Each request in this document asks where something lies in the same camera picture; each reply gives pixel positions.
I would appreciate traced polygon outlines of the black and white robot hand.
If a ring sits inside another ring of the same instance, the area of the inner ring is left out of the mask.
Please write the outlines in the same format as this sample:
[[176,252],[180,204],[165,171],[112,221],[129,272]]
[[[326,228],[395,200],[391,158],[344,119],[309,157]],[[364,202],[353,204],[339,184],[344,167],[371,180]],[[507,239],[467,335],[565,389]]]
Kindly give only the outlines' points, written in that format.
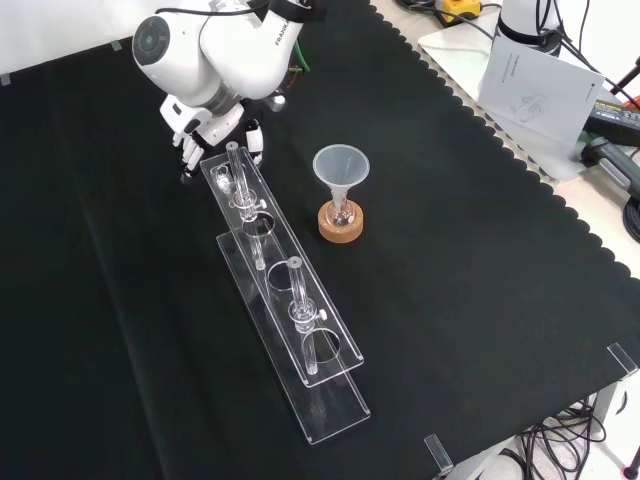
[[230,137],[239,143],[239,132],[244,133],[246,148],[253,163],[263,161],[264,136],[256,119],[245,117],[241,104],[233,106],[222,116],[215,116],[204,107],[189,107],[173,95],[168,95],[160,107],[164,121],[173,131],[172,144],[182,149],[181,181],[191,180],[199,169],[199,162],[207,153],[224,147]]

